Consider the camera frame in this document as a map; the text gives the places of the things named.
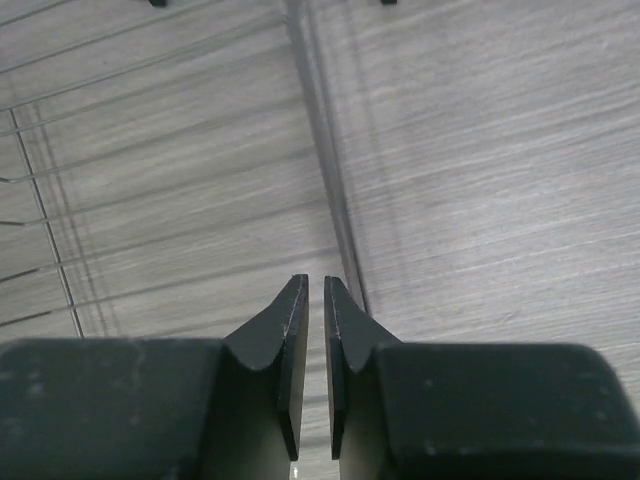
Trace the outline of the black wire dish rack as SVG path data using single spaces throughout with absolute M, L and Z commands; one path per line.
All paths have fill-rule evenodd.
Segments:
M 1 330 L 237 322 L 296 271 L 368 303 L 307 1 L 7 1 Z

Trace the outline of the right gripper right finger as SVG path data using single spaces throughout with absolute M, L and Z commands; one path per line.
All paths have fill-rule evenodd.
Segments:
M 331 455 L 344 479 L 635 479 L 639 420 L 571 343 L 404 342 L 324 281 Z

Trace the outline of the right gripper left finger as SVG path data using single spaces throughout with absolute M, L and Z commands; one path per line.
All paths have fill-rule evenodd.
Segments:
M 285 479 L 299 457 L 309 285 L 223 338 L 1 346 L 5 479 Z

